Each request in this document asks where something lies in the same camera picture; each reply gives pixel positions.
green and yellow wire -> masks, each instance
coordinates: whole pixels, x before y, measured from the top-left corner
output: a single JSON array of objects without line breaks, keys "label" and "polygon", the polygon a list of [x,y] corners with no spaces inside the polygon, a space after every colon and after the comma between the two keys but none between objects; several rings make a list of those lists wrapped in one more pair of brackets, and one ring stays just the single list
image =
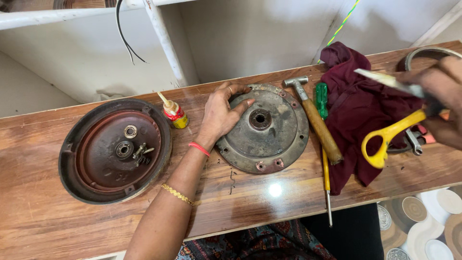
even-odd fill
[{"label": "green and yellow wire", "polygon": [[345,22],[347,21],[348,17],[350,17],[351,15],[351,12],[353,12],[353,10],[355,9],[356,5],[359,3],[359,1],[361,0],[356,0],[356,2],[354,3],[353,7],[351,8],[351,10],[348,12],[348,15],[345,17],[345,19],[343,19],[343,22],[342,24],[340,25],[339,29],[334,33],[334,36],[332,36],[332,38],[330,39],[330,41],[327,43],[327,46],[328,47],[332,41],[334,40],[335,36],[337,35],[337,33],[340,31],[340,29],[342,29],[343,25],[345,24]]}]

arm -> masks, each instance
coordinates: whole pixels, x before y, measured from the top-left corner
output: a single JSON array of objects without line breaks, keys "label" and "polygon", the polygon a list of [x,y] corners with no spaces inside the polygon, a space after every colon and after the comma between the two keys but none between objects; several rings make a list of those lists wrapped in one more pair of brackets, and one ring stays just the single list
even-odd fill
[{"label": "arm", "polygon": [[[227,81],[210,94],[201,129],[194,142],[210,152],[215,142],[231,131],[254,102],[254,99],[244,100],[231,110],[228,99],[232,94],[249,91],[246,86]],[[204,153],[189,147],[166,184],[194,201],[206,160]],[[191,205],[161,188],[138,224],[125,259],[174,259],[186,235],[191,210]]]},{"label": "arm", "polygon": [[422,125],[439,143],[462,150],[462,60],[445,57],[436,66],[418,74],[405,73],[399,80],[421,85],[451,109],[449,121],[433,117],[422,121]]}]

hammer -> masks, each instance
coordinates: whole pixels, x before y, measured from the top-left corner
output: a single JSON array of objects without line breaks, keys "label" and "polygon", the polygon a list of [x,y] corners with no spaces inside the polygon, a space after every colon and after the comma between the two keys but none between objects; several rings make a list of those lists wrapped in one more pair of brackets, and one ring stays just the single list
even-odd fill
[{"label": "hammer", "polygon": [[315,133],[318,136],[319,141],[322,144],[322,147],[326,151],[330,163],[333,165],[337,164],[343,160],[342,153],[340,152],[339,147],[337,146],[332,135],[327,129],[324,120],[319,115],[319,112],[316,109],[315,104],[313,104],[313,101],[306,95],[306,92],[302,87],[302,84],[306,83],[308,83],[308,77],[300,76],[282,81],[282,86],[295,87],[295,91],[302,100],[302,107],[305,110],[305,113],[308,116],[308,119],[311,125],[313,126],[313,129],[315,130]]}]

gold bracelet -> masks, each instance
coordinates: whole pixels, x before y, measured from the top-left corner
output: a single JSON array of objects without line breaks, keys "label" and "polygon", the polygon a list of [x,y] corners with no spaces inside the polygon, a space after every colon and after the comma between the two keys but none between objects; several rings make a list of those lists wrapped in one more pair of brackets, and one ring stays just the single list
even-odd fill
[{"label": "gold bracelet", "polygon": [[191,201],[189,198],[185,197],[184,195],[181,195],[179,192],[176,192],[176,190],[170,188],[167,184],[164,183],[164,184],[161,185],[161,187],[168,190],[168,191],[170,191],[170,193],[177,196],[181,200],[184,200],[189,205],[193,205],[193,203],[194,203],[193,201]]}]

wooden tabletop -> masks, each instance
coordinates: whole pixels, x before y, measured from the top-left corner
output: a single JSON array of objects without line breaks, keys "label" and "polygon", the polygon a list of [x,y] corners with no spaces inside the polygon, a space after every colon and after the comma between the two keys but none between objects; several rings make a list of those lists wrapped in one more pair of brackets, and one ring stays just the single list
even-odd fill
[{"label": "wooden tabletop", "polygon": [[[437,46],[462,53],[459,41]],[[370,55],[368,59],[373,70],[393,74],[397,63],[411,50]],[[434,62],[419,58],[413,68],[427,68]],[[321,64],[232,82],[281,87],[284,79],[307,75],[310,81],[304,87],[311,94],[326,70]],[[154,185],[119,204],[80,202],[66,192],[58,176],[58,154],[68,131],[101,103],[0,119],[0,259],[81,259],[125,250],[160,184],[177,166],[197,133],[209,93],[220,84],[163,92],[168,99],[181,104],[190,125],[172,130],[171,161]],[[136,98],[161,104],[154,93]],[[461,151],[441,144],[428,144],[423,149],[422,156],[410,152],[390,155],[387,167],[368,187],[352,176],[341,195],[331,197],[333,210],[462,184]],[[268,175],[233,169],[213,151],[196,194],[199,205],[193,209],[187,239],[325,212],[319,141],[311,132],[300,158],[288,168]]]}]

